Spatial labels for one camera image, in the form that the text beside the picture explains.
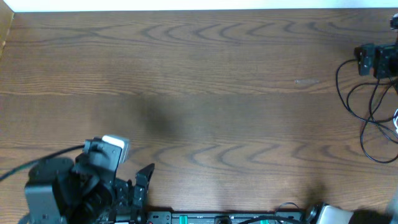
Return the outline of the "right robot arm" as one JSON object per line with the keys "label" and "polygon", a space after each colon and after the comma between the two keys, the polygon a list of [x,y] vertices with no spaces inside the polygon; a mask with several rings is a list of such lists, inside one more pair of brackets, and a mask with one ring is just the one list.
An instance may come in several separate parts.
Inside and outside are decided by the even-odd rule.
{"label": "right robot arm", "polygon": [[[397,143],[397,112],[395,111],[389,118],[377,120],[374,118],[374,114],[380,107],[380,103],[376,106],[373,105],[376,90],[378,90],[380,86],[385,86],[386,88],[381,98],[384,98],[391,88],[397,90],[397,43],[386,45],[361,45],[354,49],[354,56],[354,59],[343,62],[336,70],[335,83],[337,94],[344,108],[352,116],[363,122],[359,142],[364,155],[368,159],[379,164],[390,164],[397,161],[397,157],[382,161],[368,154],[364,147],[364,131],[367,125],[374,125],[386,138],[388,138],[388,140]],[[347,96],[343,98],[339,86],[339,72],[344,65],[350,62],[356,62],[359,75],[366,76],[373,73],[373,77],[376,81],[360,83],[354,86]],[[349,105],[349,98],[352,93],[362,86],[373,87],[373,92],[369,99],[368,117],[366,118],[357,115]],[[318,203],[307,210],[304,222],[320,224],[397,223],[397,193],[393,195],[384,213],[366,209],[349,211],[326,203]]]}

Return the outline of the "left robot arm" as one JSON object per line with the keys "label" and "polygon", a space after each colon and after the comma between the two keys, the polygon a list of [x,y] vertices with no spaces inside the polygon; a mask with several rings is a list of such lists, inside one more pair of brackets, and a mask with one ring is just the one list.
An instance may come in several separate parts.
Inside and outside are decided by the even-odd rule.
{"label": "left robot arm", "polygon": [[116,177],[129,141],[103,136],[85,141],[75,159],[42,159],[29,171],[24,187],[29,212],[23,222],[146,223],[145,204],[155,169],[149,164],[134,180]]}

